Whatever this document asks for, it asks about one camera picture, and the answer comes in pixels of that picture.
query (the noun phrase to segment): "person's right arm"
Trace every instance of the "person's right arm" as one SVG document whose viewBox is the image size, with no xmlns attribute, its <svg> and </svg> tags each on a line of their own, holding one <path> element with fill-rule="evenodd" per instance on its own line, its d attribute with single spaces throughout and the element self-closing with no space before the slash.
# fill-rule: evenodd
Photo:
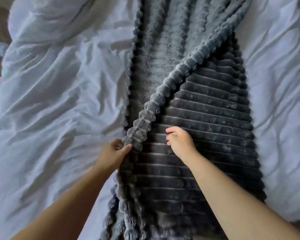
<svg viewBox="0 0 300 240">
<path fill-rule="evenodd" d="M 229 240 L 300 240 L 299 230 L 203 157 L 186 131 L 166 132 L 167 144 L 191 170 Z"/>
</svg>

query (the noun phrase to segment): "person's right hand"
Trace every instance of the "person's right hand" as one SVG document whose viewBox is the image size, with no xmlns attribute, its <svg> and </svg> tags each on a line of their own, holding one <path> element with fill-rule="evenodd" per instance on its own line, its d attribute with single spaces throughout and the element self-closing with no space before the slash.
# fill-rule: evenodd
<svg viewBox="0 0 300 240">
<path fill-rule="evenodd" d="M 173 152 L 188 166 L 188 158 L 199 154 L 191 136 L 180 127 L 174 126 L 166 129 L 168 136 L 167 145 L 171 146 Z"/>
</svg>

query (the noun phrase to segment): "white bedsheet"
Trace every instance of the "white bedsheet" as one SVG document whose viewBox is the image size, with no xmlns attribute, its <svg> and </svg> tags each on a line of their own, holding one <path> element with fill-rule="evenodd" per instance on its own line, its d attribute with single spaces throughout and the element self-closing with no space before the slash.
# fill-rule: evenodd
<svg viewBox="0 0 300 240">
<path fill-rule="evenodd" d="M 0 240 L 26 227 L 87 172 L 102 143 L 122 136 L 137 11 L 136 0 L 96 0 L 79 15 L 86 0 L 18 2 L 0 78 Z M 253 0 L 237 30 L 267 203 L 289 220 L 300 219 L 296 5 Z M 80 240 L 99 238 L 113 184 L 111 178 L 104 186 Z"/>
</svg>

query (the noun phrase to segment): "gray blanket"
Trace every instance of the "gray blanket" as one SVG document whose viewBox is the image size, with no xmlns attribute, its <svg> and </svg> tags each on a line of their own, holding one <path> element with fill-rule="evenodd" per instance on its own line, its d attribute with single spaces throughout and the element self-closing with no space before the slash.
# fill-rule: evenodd
<svg viewBox="0 0 300 240">
<path fill-rule="evenodd" d="M 134 149 L 119 170 L 102 240 L 225 237 L 192 173 L 166 145 L 170 126 L 187 130 L 200 153 L 265 200 L 233 33 L 250 1 L 141 1 L 124 140 Z"/>
</svg>

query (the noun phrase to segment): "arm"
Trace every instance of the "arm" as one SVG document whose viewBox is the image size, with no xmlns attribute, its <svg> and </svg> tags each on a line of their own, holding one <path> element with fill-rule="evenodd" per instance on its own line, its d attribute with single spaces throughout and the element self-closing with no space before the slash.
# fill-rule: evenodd
<svg viewBox="0 0 300 240">
<path fill-rule="evenodd" d="M 300 231 L 237 185 L 195 148 L 179 127 L 166 130 L 167 144 L 189 167 L 229 240 L 299 240 Z"/>
<path fill-rule="evenodd" d="M 96 165 L 12 240 L 77 240 L 106 180 L 131 150 L 116 150 L 121 140 L 106 145 Z"/>
</svg>

